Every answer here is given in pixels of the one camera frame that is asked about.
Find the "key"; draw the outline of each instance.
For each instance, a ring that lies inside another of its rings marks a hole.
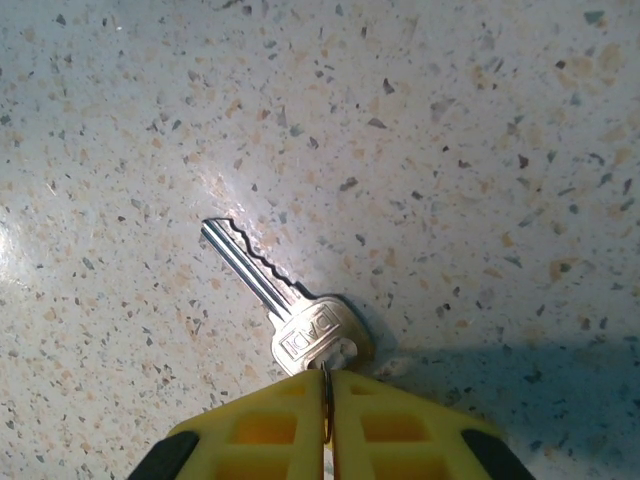
[[[266,259],[253,253],[247,235],[231,219],[204,220],[202,234],[267,307],[275,328],[271,352],[289,375],[315,365],[315,360],[326,357],[345,339],[357,349],[350,368],[373,359],[373,342],[360,314],[339,295],[316,297],[302,284],[278,274]]]

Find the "black rubber edge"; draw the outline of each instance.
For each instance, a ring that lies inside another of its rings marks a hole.
[[[129,480],[175,480],[198,444],[195,432],[180,432],[160,440],[129,476]]]
[[[499,438],[478,430],[464,430],[462,438],[491,480],[535,480],[518,457]]]

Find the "speckled floor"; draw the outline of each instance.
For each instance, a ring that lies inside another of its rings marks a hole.
[[[1,475],[122,478],[283,378],[214,215],[539,478],[637,475],[637,2],[2,11]]]

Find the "yellow plastic object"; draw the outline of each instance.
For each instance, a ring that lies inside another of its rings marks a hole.
[[[200,439],[177,480],[321,479],[323,398],[309,370],[179,424]]]
[[[491,480],[461,432],[498,429],[352,372],[331,377],[336,478]]]
[[[330,375],[337,479],[491,480],[462,432],[473,430],[497,439],[496,428],[349,371]],[[177,477],[163,478],[320,479],[324,399],[324,374],[310,370],[187,420],[168,438],[194,432],[197,444],[178,467]],[[151,467],[155,471],[135,478],[157,479],[165,468],[161,460],[151,462]]]

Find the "key head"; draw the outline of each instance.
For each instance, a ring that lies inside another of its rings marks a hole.
[[[342,338],[358,350],[348,368],[373,360],[375,347],[358,312],[338,296],[322,296],[276,330],[271,351],[285,372],[295,375]]]

